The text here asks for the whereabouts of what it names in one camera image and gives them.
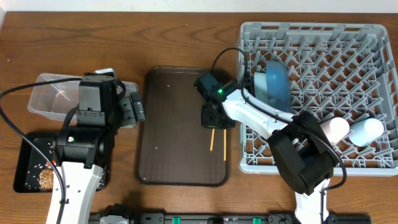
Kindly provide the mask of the wooden chopstick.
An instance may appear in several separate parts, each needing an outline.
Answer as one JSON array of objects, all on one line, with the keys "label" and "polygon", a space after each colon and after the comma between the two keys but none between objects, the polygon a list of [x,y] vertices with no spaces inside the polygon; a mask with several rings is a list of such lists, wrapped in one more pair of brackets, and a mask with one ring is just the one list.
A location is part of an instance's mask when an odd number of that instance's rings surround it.
[{"label": "wooden chopstick", "polygon": [[211,131],[210,151],[213,151],[214,141],[215,141],[214,138],[215,138],[215,129],[212,129],[212,131]]},{"label": "wooden chopstick", "polygon": [[223,130],[223,160],[226,161],[227,153],[227,129]]}]

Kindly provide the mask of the light blue bowl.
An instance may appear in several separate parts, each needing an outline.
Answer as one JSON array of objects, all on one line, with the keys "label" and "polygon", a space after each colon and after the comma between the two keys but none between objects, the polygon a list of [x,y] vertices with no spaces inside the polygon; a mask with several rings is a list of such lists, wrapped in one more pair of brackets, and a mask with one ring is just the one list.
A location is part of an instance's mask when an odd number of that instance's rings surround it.
[{"label": "light blue bowl", "polygon": [[254,74],[254,92],[257,99],[267,103],[267,78],[265,73],[256,72]]}]

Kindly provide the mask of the dark blue plate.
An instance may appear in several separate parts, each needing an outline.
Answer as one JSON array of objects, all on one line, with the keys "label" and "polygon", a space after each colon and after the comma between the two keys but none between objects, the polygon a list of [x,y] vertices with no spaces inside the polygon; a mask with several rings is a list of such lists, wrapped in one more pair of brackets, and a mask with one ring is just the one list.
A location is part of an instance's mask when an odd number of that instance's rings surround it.
[{"label": "dark blue plate", "polygon": [[290,82],[282,62],[270,60],[266,65],[268,104],[280,111],[291,113]]}]

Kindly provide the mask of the brown food scrap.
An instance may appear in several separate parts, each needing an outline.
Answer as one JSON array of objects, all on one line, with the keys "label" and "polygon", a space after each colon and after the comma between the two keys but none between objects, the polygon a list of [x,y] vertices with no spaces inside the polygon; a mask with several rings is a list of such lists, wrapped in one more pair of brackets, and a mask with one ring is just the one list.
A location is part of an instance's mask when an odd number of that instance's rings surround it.
[{"label": "brown food scrap", "polygon": [[39,174],[39,188],[40,190],[53,189],[53,170],[44,169]]}]

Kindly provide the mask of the white rice pile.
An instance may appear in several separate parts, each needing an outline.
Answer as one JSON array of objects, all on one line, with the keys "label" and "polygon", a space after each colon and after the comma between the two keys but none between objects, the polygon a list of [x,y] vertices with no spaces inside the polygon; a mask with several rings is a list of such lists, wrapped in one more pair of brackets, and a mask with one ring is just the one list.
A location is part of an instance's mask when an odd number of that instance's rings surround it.
[{"label": "white rice pile", "polygon": [[[50,138],[35,139],[34,144],[48,159],[53,159],[53,146]],[[52,187],[44,187],[44,177],[40,178],[40,174],[46,169],[51,170],[49,163],[35,149],[32,149],[29,156],[29,166],[26,171],[27,177],[25,181],[25,186],[28,190],[52,190]]]}]

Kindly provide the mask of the pink cup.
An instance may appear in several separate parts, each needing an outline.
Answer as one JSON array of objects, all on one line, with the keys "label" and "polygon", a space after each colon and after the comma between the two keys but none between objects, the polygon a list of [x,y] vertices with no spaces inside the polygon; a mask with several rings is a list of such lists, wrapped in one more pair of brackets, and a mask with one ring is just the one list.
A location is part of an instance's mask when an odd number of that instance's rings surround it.
[{"label": "pink cup", "polygon": [[349,123],[339,117],[325,121],[320,127],[332,146],[337,145],[349,133]]}]

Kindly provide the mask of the light blue cup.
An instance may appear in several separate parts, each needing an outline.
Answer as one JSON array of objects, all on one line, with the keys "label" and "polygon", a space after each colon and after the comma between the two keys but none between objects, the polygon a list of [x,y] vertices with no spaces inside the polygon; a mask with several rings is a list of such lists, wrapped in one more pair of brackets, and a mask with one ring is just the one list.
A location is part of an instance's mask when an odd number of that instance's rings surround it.
[{"label": "light blue cup", "polygon": [[350,127],[352,134],[349,140],[357,146],[364,147],[378,139],[384,132],[384,126],[376,118],[368,118]]}]

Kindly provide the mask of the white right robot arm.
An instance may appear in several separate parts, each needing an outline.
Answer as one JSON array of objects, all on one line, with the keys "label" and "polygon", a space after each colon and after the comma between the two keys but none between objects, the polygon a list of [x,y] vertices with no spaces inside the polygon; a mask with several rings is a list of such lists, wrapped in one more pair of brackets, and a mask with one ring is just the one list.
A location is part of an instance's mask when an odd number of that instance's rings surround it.
[{"label": "white right robot arm", "polygon": [[235,122],[248,125],[265,138],[285,183],[295,191],[295,216],[300,223],[325,223],[326,191],[337,160],[327,135],[310,113],[279,111],[230,81],[199,81],[203,97],[201,125],[226,129]]}]

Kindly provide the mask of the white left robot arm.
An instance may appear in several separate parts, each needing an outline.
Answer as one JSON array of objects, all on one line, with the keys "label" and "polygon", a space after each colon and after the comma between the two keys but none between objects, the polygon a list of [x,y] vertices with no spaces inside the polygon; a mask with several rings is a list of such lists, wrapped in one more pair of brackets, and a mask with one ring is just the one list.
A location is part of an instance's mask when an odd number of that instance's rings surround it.
[{"label": "white left robot arm", "polygon": [[79,102],[53,140],[53,189],[47,223],[87,223],[119,128],[145,119],[138,92],[126,94],[112,74],[89,73],[79,83]]}]

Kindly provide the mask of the grey dishwasher rack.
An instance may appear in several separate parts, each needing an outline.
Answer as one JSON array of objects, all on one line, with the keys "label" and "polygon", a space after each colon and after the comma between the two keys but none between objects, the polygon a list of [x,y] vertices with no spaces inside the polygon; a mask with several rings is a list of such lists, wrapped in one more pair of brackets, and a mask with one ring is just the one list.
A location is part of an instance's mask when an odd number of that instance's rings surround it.
[{"label": "grey dishwasher rack", "polygon": [[379,24],[245,22],[238,72],[265,72],[279,61],[290,78],[292,111],[319,121],[342,117],[350,124],[378,119],[383,134],[364,147],[337,144],[350,176],[397,174],[397,69],[387,29]]}]

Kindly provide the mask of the brown plastic tray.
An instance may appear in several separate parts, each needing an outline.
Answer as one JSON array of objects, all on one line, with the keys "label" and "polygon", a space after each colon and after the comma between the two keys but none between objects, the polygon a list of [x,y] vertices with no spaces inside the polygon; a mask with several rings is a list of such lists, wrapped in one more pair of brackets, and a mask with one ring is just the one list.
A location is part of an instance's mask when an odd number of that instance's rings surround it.
[{"label": "brown plastic tray", "polygon": [[143,184],[218,187],[229,179],[223,131],[201,126],[203,98],[193,86],[204,68],[154,67],[146,76],[136,177]]}]

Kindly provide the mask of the clear plastic bin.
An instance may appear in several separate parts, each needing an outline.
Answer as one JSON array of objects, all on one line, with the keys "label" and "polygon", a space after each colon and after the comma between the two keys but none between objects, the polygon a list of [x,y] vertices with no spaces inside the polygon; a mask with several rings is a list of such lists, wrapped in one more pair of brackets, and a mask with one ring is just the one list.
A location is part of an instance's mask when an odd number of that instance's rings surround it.
[{"label": "clear plastic bin", "polygon": [[83,77],[43,73],[28,104],[31,113],[54,121],[76,122],[78,126],[117,130],[121,128],[122,98],[136,91],[129,83],[105,75]]}]

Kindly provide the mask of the black plastic bin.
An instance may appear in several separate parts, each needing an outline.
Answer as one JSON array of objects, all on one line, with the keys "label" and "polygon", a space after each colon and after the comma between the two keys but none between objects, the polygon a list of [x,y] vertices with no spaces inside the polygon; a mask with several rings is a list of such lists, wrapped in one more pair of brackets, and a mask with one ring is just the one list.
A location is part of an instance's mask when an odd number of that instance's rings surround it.
[{"label": "black plastic bin", "polygon": [[[38,138],[50,138],[52,141],[55,138],[56,134],[51,132],[31,132],[26,134],[27,138],[34,143],[35,139]],[[21,143],[18,163],[16,167],[16,174],[14,177],[13,189],[17,193],[42,193],[42,192],[51,192],[52,190],[28,190],[25,186],[26,181],[26,171],[29,166],[29,156],[32,148],[29,143],[25,140]]]}]

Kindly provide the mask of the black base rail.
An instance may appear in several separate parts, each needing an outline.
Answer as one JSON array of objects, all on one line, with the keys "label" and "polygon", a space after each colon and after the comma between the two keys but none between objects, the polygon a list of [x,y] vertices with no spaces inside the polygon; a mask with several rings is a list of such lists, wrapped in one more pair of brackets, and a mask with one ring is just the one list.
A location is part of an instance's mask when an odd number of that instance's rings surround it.
[{"label": "black base rail", "polygon": [[126,205],[109,205],[106,209],[90,215],[89,224],[299,224],[294,215],[288,213],[265,215],[226,214],[164,214],[134,213]]}]

